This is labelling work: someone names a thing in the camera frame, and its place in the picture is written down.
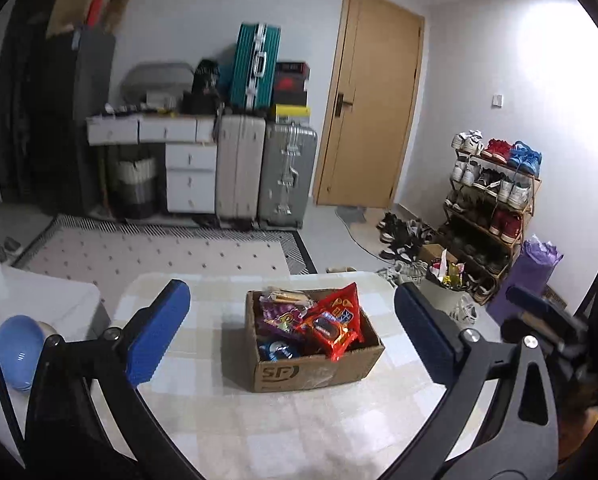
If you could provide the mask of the purple candy bag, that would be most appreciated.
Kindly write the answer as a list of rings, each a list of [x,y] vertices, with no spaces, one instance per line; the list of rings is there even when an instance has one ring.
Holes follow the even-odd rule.
[[[283,337],[298,339],[298,330],[303,318],[312,306],[295,306],[294,304],[275,304],[265,302],[259,298],[261,315],[257,319],[258,330],[261,334],[276,334]]]

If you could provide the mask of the beige suitcase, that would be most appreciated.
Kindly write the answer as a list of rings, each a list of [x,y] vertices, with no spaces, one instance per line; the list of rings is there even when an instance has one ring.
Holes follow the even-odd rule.
[[[257,218],[265,120],[225,115],[218,134],[215,212],[222,221]]]

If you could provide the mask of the SF cardboard box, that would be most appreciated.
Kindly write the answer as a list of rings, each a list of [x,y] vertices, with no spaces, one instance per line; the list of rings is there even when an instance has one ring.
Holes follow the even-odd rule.
[[[346,353],[333,362],[312,342],[301,344],[283,338],[264,336],[258,330],[261,315],[259,298],[263,292],[249,290],[245,303],[245,356],[250,368],[251,390],[264,392],[293,392],[340,386],[358,382],[369,375],[385,350],[369,318],[361,311],[364,342],[354,342]],[[278,362],[262,361],[258,344],[268,340],[285,340],[293,344],[301,357]]]

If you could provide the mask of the red cone chips bag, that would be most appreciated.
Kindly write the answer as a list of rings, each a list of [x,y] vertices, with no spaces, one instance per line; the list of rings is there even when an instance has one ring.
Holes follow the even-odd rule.
[[[357,340],[364,342],[361,327],[361,307],[357,296],[357,284],[351,283],[321,300],[316,306],[316,314],[328,313],[337,322],[357,334]]]

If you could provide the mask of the shoe rack with shoes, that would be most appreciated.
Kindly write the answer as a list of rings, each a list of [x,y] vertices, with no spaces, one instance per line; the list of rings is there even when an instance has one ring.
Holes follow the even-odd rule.
[[[542,154],[522,141],[485,141],[478,130],[453,136],[456,154],[438,240],[464,266],[477,304],[497,293],[522,249],[541,185]]]

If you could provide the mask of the wooden door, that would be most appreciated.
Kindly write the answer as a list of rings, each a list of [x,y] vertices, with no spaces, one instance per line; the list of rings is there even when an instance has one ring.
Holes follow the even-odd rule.
[[[425,18],[389,0],[343,0],[313,197],[392,205],[412,130]]]

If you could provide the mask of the orange wafer snack tube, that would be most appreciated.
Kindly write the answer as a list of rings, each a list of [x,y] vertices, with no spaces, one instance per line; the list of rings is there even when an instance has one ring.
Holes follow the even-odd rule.
[[[305,292],[268,287],[262,294],[261,300],[275,304],[294,304],[295,306],[312,306],[313,300]]]

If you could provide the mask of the white drawer desk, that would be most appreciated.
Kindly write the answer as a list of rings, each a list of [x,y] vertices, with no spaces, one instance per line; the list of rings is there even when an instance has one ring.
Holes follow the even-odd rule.
[[[131,114],[87,119],[87,140],[102,158],[101,189],[112,207],[113,163],[154,156],[157,209],[167,214],[214,214],[218,148],[209,115]]]

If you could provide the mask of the red Oreo cookie pack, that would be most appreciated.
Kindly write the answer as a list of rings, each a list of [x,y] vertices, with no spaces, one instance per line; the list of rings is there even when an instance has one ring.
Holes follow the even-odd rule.
[[[308,316],[298,330],[322,349],[328,359],[337,362],[359,338],[359,332],[352,326],[354,320],[355,317],[349,310],[339,313],[322,311]]]

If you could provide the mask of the grey oval mirror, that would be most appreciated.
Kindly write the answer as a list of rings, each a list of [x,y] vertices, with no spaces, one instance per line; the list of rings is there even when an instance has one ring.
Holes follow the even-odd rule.
[[[185,62],[139,63],[122,79],[120,96],[127,103],[144,102],[150,92],[180,99],[185,91],[192,89],[194,70]]]

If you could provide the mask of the woven laundry basket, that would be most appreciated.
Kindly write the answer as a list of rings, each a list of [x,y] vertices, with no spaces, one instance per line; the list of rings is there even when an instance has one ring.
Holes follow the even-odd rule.
[[[158,164],[154,156],[119,157],[113,163],[112,210],[118,218],[146,219],[157,209]]]

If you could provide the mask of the stacked blue bowls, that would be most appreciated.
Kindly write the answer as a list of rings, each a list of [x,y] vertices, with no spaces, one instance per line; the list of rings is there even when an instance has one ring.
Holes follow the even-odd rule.
[[[46,336],[40,324],[26,315],[15,315],[0,326],[0,368],[14,390],[32,387]]]

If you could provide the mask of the blue Oreo cookie pack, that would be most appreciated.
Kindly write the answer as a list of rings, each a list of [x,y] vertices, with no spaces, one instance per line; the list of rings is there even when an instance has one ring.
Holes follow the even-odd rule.
[[[301,357],[297,348],[285,340],[268,340],[258,344],[259,355],[262,361],[278,362]]]

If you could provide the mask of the black refrigerator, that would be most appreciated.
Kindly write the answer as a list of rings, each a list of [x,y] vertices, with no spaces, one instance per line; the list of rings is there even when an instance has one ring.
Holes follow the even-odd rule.
[[[87,119],[108,102],[116,38],[81,27],[45,41],[38,80],[33,141],[42,203],[82,216],[99,200],[97,155]]]

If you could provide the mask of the teal suitcase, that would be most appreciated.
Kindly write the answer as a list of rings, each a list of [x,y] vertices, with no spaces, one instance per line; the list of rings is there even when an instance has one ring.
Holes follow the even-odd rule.
[[[271,104],[282,29],[255,23],[241,24],[236,42],[229,104],[235,110],[263,110]]]

